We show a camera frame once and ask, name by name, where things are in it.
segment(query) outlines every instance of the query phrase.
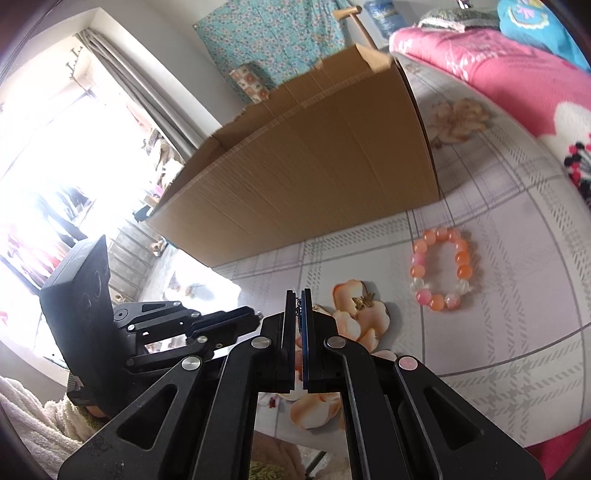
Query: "wooden stick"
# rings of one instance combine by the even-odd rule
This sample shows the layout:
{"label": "wooden stick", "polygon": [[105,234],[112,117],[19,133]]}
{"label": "wooden stick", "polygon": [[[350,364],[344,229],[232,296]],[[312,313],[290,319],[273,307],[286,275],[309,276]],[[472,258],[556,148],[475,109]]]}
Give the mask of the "wooden stick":
{"label": "wooden stick", "polygon": [[369,35],[367,29],[361,23],[361,20],[357,17],[362,11],[362,8],[359,5],[349,8],[343,8],[341,10],[333,10],[333,17],[336,21],[340,21],[344,18],[351,17],[353,22],[357,25],[357,28],[361,30],[361,34],[363,35],[365,41],[372,47],[374,50],[378,49],[378,46],[375,44],[374,40]]}

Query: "metal screw cap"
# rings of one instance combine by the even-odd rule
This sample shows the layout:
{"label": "metal screw cap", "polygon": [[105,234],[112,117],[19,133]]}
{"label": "metal screw cap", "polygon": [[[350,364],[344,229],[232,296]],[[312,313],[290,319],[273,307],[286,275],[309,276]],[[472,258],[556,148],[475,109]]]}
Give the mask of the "metal screw cap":
{"label": "metal screw cap", "polygon": [[415,370],[418,367],[418,362],[416,358],[412,356],[403,356],[400,360],[398,360],[398,365],[403,370]]}
{"label": "metal screw cap", "polygon": [[343,348],[345,345],[347,345],[347,340],[345,340],[343,337],[334,336],[330,337],[326,343],[331,348]]}
{"label": "metal screw cap", "polygon": [[252,339],[251,345],[254,348],[264,349],[271,344],[271,341],[267,337],[255,337]]}
{"label": "metal screw cap", "polygon": [[201,359],[197,356],[188,356],[187,358],[183,359],[181,366],[185,370],[196,370],[201,366]]}

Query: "blue floral cloth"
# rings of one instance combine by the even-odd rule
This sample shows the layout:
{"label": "blue floral cloth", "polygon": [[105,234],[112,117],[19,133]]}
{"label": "blue floral cloth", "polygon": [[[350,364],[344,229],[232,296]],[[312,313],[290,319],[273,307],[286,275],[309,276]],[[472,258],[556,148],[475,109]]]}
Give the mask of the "blue floral cloth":
{"label": "blue floral cloth", "polygon": [[230,0],[197,23],[217,68],[243,97],[229,73],[249,63],[269,88],[310,70],[345,46],[332,11],[345,0]]}

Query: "blue pillow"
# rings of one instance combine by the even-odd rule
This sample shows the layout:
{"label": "blue pillow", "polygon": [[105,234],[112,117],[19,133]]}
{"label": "blue pillow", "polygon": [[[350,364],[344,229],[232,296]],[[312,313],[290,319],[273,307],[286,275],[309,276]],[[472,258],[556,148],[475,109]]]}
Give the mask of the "blue pillow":
{"label": "blue pillow", "polygon": [[500,0],[497,11],[504,36],[550,51],[591,72],[570,34],[540,0]]}

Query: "white bead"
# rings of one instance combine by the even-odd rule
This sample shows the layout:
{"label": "white bead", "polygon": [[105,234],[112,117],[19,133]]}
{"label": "white bead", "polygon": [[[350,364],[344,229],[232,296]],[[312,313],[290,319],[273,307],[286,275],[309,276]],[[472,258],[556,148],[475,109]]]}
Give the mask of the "white bead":
{"label": "white bead", "polygon": [[458,295],[465,295],[466,293],[468,293],[470,291],[470,284],[468,283],[467,280],[464,280],[464,279],[458,280],[456,283],[455,290]]}
{"label": "white bead", "polygon": [[422,278],[415,277],[410,284],[410,291],[419,291],[425,288],[425,282]]}

